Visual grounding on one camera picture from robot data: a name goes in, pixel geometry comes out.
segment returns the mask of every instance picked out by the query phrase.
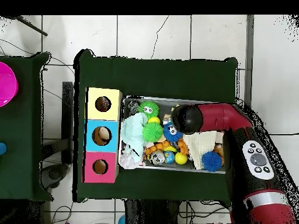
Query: pink bowl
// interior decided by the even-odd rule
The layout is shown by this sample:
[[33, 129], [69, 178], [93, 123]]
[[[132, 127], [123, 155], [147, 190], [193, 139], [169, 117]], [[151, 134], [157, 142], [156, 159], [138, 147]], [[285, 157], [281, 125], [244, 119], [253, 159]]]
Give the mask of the pink bowl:
[[0, 62], [0, 107], [8, 104], [18, 92], [18, 82], [12, 69]]

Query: dark green tablecloth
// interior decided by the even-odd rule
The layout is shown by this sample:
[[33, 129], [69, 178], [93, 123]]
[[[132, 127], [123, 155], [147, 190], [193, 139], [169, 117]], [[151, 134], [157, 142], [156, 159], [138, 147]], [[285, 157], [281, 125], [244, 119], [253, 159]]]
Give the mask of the dark green tablecloth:
[[0, 107], [0, 142], [8, 150], [0, 156], [0, 198], [48, 201], [51, 195], [40, 185], [41, 80], [42, 66], [49, 54], [30, 58], [0, 57], [10, 66], [19, 91]]
[[224, 174], [192, 173], [151, 169], [120, 168], [114, 184], [82, 183], [85, 88], [118, 89], [124, 96], [151, 96], [210, 102], [235, 101], [237, 60], [191, 61], [96, 58], [89, 50], [79, 52], [74, 61], [75, 130], [78, 148], [74, 159], [73, 193], [83, 198], [131, 198], [164, 200], [223, 200], [229, 202]]

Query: green spiky toy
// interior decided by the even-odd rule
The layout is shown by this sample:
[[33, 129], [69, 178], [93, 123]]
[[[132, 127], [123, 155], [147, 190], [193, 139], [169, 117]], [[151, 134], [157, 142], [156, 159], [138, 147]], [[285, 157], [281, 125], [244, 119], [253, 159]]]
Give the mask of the green spiky toy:
[[159, 107], [156, 103], [152, 101], [145, 101], [142, 102], [141, 105], [138, 107], [138, 111], [140, 113], [145, 113], [147, 118], [152, 118], [158, 116]]

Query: yellow box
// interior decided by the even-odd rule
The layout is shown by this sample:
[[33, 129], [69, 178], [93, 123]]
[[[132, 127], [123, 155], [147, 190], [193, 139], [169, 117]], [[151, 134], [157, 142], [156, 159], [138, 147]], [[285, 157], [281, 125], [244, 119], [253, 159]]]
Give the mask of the yellow box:
[[[108, 111], [99, 111], [99, 102], [105, 97], [110, 102]], [[87, 118], [89, 120], [115, 120], [120, 118], [120, 105], [123, 94], [117, 89], [102, 89], [97, 87], [88, 88], [88, 112]]]

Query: red robot arm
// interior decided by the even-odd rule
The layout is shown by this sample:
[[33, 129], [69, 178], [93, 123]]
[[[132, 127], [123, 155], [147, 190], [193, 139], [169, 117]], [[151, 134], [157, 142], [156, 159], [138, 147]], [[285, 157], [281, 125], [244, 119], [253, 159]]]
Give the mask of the red robot arm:
[[236, 224], [295, 224], [274, 166], [250, 119], [226, 103], [181, 105], [172, 112], [175, 128], [185, 134], [225, 131], [224, 160]]

